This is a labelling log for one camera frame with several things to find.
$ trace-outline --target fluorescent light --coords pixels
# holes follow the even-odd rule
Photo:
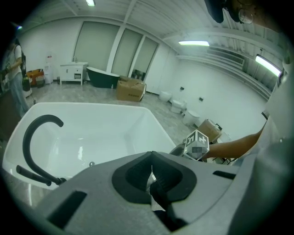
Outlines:
[[[197,45],[197,46],[209,46],[207,41],[182,41],[179,42],[181,45]]]
[[[14,22],[10,22],[17,30],[19,29],[22,29],[23,27],[18,25],[18,24],[15,24]]]
[[[86,0],[88,6],[95,6],[95,1],[94,0]]]
[[[274,65],[272,65],[269,61],[267,61],[265,58],[263,58],[262,56],[257,55],[255,58],[255,61],[258,62],[259,64],[263,65],[264,67],[266,67],[268,70],[270,70],[276,76],[280,75],[281,71],[278,68],[276,68]]]

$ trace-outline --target toilet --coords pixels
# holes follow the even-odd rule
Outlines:
[[[191,111],[191,110],[187,110],[187,112],[183,118],[183,123],[187,126],[191,126],[196,122],[196,120],[199,117],[200,117],[199,114],[197,114],[196,112]]]
[[[180,113],[183,105],[184,105],[184,103],[181,101],[172,100],[170,110],[174,113]]]
[[[182,113],[184,113],[186,111],[186,109],[187,109],[187,101],[183,101],[183,105],[182,105],[182,109],[181,109]]]
[[[199,117],[197,117],[197,118],[195,119],[194,124],[195,124],[196,126],[200,127],[200,125],[202,124],[202,122],[203,122],[203,118],[201,118],[201,117],[199,116]]]
[[[168,91],[161,91],[160,94],[159,94],[159,99],[163,102],[167,102],[171,99],[171,92],[168,92]]]

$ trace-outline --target dark green bathtub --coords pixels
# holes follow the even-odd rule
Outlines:
[[[114,73],[107,73],[93,67],[87,67],[87,72],[92,85],[95,87],[111,88],[113,85],[115,89],[118,84],[119,75]]]

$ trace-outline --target white bathtub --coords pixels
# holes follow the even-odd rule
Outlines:
[[[23,136],[37,117],[52,114],[64,125],[45,123],[34,133],[31,154],[36,164],[55,177],[69,179],[95,164],[146,151],[169,153],[175,144],[146,108],[87,103],[39,103],[15,128],[4,153],[2,167],[22,181],[54,189],[16,172],[20,165],[32,170],[23,156]]]

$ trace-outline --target cardboard box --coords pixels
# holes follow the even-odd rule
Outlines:
[[[31,86],[36,86],[36,85],[38,85],[37,80],[40,81],[40,80],[44,79],[44,72],[41,71],[41,69],[36,69],[33,71],[28,71],[27,76],[28,76],[28,78],[32,79],[32,81],[30,83]]]
[[[221,131],[215,126],[215,124],[206,119],[197,129],[206,135],[210,142],[215,143],[217,139],[221,136]]]
[[[120,101],[141,101],[145,92],[144,82],[121,76],[116,88],[116,98]]]

